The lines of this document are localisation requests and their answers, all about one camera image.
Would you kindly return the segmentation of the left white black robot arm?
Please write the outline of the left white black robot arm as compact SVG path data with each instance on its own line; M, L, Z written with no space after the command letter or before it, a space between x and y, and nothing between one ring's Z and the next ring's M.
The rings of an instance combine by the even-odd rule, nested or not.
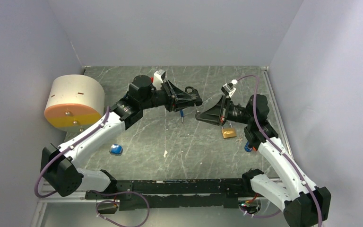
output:
M34 192L41 195L39 183L45 179L54 193L62 197L77 190L97 191L109 199L116 194L116 179L107 171L83 169L84 161L109 139L129 129L143 117L146 109L164 106L169 112L177 112L187 107L202 105L198 90L186 87L177 88L172 82L162 82L159 88L146 75L138 75L129 84L126 95L112 107L107 107L104 116L75 138L60 144L50 144L42 151L40 175L35 183Z

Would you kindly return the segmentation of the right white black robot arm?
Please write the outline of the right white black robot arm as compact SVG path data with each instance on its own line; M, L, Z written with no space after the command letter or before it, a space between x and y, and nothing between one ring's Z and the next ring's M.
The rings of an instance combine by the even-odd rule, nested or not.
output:
M328 218L331 193L326 187L318 187L295 163L268 122L269 111L264 95L252 95L245 107L222 96L212 108L196 113L195 118L217 126L226 122L245 124L248 148L259 152L270 163L283 185L255 169L242 175L242 193L246 196L258 193L268 199L291 227L321 226Z

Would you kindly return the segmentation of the black padlock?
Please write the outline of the black padlock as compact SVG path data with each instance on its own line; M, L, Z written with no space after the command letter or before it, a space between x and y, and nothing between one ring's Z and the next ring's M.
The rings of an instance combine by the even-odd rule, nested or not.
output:
M199 97L198 90L196 90L194 87L187 86L184 91L192 96L192 98L194 99L197 99Z

